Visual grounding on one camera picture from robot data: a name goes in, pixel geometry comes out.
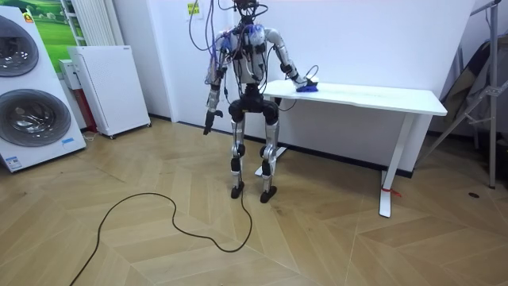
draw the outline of green poster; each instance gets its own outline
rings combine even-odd
[[[30,10],[53,67],[61,72],[58,60],[68,60],[67,46],[76,46],[76,42],[60,0],[0,0],[0,5]]]

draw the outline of robot leg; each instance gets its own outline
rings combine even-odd
[[[244,134],[245,134],[245,116],[243,112],[235,113],[231,120],[233,127],[233,147],[231,148],[231,174],[233,175],[233,189],[231,190],[231,198],[238,199],[241,192],[244,190],[244,182],[242,180],[242,157],[245,155]]]
[[[267,144],[261,149],[260,155],[263,157],[263,194],[261,202],[268,203],[272,196],[277,192],[277,187],[272,186],[271,182],[275,174],[275,165],[277,163],[277,144],[279,143],[279,107],[274,102],[265,102],[264,117],[266,119]]]

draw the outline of humanoid robot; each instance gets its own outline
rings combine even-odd
[[[273,44],[273,49],[281,62],[281,70],[287,75],[288,79],[293,81],[297,91],[316,91],[317,83],[299,75],[277,30],[254,24],[256,16],[266,12],[267,7],[265,5],[259,4],[257,0],[233,1],[234,8],[241,15],[241,20],[233,29],[219,33],[214,44],[212,44],[208,74],[210,94],[206,104],[208,111],[206,113],[204,134],[207,135],[211,131],[215,116],[223,116],[223,113],[217,110],[221,93],[221,81],[228,66],[233,64],[240,99],[231,102],[229,106],[233,127],[231,159],[233,189],[231,197],[237,199],[244,189],[241,168],[242,157],[245,154],[245,113],[262,113],[266,122],[266,145],[260,150],[260,155],[263,158],[262,177],[264,180],[263,194],[260,201],[267,203],[277,192],[277,187],[271,183],[277,161],[279,104],[281,101],[281,99],[275,99],[275,102],[264,100],[262,91],[260,91],[260,84],[267,81],[267,46]],[[257,13],[259,7],[264,7],[265,10]]]

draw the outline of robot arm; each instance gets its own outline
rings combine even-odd
[[[299,75],[293,61],[289,58],[286,45],[279,31],[276,29],[265,29],[267,41],[275,46],[275,53],[281,64],[280,69],[293,81],[297,91],[317,91],[318,83]]]
[[[211,132],[215,116],[220,116],[221,118],[224,116],[222,111],[217,110],[217,105],[221,97],[222,78],[228,69],[226,62],[227,50],[223,48],[224,40],[225,38],[221,33],[217,37],[216,43],[219,47],[217,51],[218,63],[215,62],[214,57],[210,60],[210,70],[208,76],[210,80],[210,93],[208,94],[208,102],[206,103],[208,111],[206,112],[205,130],[203,131],[204,135],[208,135],[208,133]]]

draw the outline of wooden floor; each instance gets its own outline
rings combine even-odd
[[[107,210],[143,191],[171,196],[183,229],[239,246],[248,217],[229,198],[231,137],[153,123],[0,171],[0,285],[69,285]],[[133,199],[104,224],[77,285],[508,285],[508,191],[484,187],[469,145],[446,142],[412,180],[397,178],[391,219],[378,215],[379,172],[291,151],[277,166],[279,193],[259,203],[260,147],[248,141],[244,162],[248,247],[222,253],[180,234],[168,202]]]

